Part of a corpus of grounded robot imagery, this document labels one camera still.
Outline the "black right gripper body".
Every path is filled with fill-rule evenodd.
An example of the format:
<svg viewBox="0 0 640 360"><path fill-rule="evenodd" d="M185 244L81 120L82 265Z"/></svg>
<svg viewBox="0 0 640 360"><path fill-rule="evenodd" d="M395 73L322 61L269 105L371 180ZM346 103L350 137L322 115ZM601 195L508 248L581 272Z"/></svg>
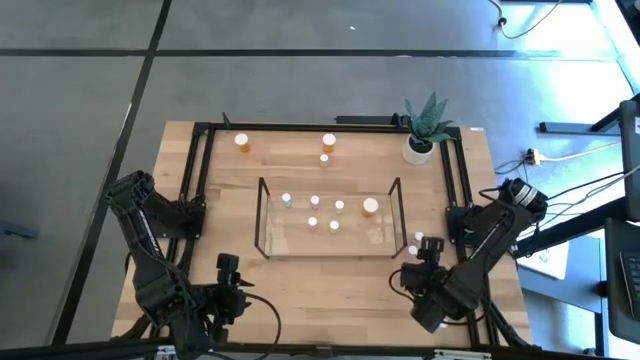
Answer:
<svg viewBox="0 0 640 360"><path fill-rule="evenodd" d="M411 317L426 331L434 333L445 318L445 312L436 302L439 278L446 269L439 265L444 240L423 237L417 248L418 263L404 262L400 267L400 285L412 297Z"/></svg>

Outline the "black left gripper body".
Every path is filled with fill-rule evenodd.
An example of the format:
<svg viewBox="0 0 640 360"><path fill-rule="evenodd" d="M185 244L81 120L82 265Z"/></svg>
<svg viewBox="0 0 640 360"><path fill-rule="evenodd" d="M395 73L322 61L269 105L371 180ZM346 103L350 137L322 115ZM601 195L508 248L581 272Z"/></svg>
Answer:
<svg viewBox="0 0 640 360"><path fill-rule="evenodd" d="M238 267L238 256L220 253L216 263L216 283L196 286L204 301L202 313L208 331L223 331L249 306L247 295L238 284L243 279Z"/></svg>

